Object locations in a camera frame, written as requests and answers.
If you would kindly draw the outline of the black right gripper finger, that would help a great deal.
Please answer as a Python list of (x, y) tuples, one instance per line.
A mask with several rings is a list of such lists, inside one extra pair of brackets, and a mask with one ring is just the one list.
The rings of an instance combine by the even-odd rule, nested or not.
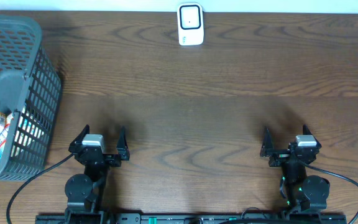
[(302, 145), (317, 145), (318, 141), (312, 135), (307, 125), (303, 125)]
[(268, 127), (264, 128), (264, 136), (260, 150), (260, 157), (269, 157), (273, 154), (274, 145)]

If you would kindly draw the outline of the yellow red snack bag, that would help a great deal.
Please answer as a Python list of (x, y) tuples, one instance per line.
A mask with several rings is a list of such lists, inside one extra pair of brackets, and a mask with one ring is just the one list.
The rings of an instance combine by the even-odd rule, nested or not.
[(2, 133), (0, 134), (0, 161), (2, 158), (2, 154), (4, 151), (6, 141), (7, 141), (7, 134), (9, 132), (9, 127), (11, 125), (11, 121), (13, 120), (13, 118), (14, 118), (14, 115), (12, 113), (7, 116), (5, 127), (2, 131)]

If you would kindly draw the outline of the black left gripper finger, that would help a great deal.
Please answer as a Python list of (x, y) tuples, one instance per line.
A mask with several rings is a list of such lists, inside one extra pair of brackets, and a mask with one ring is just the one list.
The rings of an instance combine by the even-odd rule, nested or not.
[(116, 149), (118, 154), (123, 161), (128, 161), (130, 159), (129, 147), (126, 141), (126, 129), (122, 127), (119, 134), (119, 139), (117, 141)]
[(87, 124), (81, 133), (70, 143), (70, 149), (77, 149), (82, 146), (82, 140), (90, 133), (90, 126)]

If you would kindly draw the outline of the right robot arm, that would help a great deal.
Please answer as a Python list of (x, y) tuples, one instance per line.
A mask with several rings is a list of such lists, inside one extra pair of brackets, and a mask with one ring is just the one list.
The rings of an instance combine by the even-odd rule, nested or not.
[(270, 167), (282, 170), (280, 193), (288, 207), (280, 212), (280, 218), (300, 220), (304, 217), (308, 222), (321, 222), (321, 211), (327, 208), (330, 183), (318, 175), (306, 173), (306, 166), (316, 160), (320, 149), (321, 144), (307, 125), (303, 125), (303, 133), (297, 135), (286, 149), (275, 149), (269, 129), (264, 129), (260, 156), (269, 158)]

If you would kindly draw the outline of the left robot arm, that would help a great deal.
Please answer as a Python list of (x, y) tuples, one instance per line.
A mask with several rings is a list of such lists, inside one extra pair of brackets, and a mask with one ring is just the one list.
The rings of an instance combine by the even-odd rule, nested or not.
[(91, 134), (89, 125), (70, 143), (69, 152), (85, 169), (65, 184), (68, 199), (65, 223), (115, 222), (114, 215), (102, 210), (101, 201), (110, 168), (120, 167), (122, 161), (130, 159), (124, 127), (120, 130), (116, 149), (116, 154), (106, 153), (103, 136)]

